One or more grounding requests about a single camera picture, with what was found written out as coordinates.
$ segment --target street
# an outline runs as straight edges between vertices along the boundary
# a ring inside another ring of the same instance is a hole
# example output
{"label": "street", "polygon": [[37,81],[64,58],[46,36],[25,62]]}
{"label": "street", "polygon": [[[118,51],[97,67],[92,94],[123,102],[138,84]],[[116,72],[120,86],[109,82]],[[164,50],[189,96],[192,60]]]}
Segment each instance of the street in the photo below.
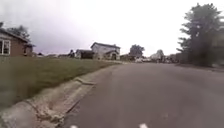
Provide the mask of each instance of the street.
{"label": "street", "polygon": [[125,64],[72,109],[62,128],[223,128],[224,73]]}

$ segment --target residential building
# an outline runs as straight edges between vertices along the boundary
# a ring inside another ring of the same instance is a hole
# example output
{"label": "residential building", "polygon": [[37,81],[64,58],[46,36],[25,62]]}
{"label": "residential building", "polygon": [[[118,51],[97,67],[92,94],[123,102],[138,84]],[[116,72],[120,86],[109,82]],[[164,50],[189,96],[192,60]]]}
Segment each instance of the residential building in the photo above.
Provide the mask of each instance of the residential building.
{"label": "residential building", "polygon": [[28,40],[0,28],[0,55],[32,56],[33,47]]}
{"label": "residential building", "polygon": [[120,47],[110,44],[102,44],[94,42],[91,46],[94,52],[94,58],[96,59],[108,59],[119,60],[120,59]]}
{"label": "residential building", "polygon": [[77,49],[76,58],[78,59],[93,59],[94,52],[92,50]]}

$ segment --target window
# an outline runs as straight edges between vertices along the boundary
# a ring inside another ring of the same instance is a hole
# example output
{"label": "window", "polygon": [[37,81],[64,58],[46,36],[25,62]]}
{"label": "window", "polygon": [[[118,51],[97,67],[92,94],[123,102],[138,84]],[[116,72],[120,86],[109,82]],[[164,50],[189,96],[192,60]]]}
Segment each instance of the window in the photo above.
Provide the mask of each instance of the window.
{"label": "window", "polygon": [[0,54],[9,55],[10,54],[10,41],[0,40]]}

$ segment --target house wall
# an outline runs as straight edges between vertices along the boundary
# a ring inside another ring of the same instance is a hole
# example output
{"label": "house wall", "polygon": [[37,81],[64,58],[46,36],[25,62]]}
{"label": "house wall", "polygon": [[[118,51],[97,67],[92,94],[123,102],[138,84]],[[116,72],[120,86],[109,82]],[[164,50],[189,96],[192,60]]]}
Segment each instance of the house wall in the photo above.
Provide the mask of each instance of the house wall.
{"label": "house wall", "polygon": [[[24,43],[23,41],[8,36],[6,34],[0,33],[0,39],[2,40],[10,40],[10,56],[24,56]],[[26,49],[27,56],[32,56],[33,48],[28,47]]]}
{"label": "house wall", "polygon": [[92,51],[96,54],[97,59],[103,59],[104,54],[111,50],[116,50],[118,52],[117,59],[120,59],[120,48],[106,47],[98,44],[92,47]]}

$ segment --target brick house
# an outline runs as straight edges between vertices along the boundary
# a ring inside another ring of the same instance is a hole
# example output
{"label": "brick house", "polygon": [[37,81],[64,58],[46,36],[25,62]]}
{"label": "brick house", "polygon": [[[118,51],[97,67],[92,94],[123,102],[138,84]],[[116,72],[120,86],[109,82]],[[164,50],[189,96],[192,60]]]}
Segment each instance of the brick house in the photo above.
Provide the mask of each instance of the brick house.
{"label": "brick house", "polygon": [[28,40],[0,28],[0,56],[32,56],[33,47]]}

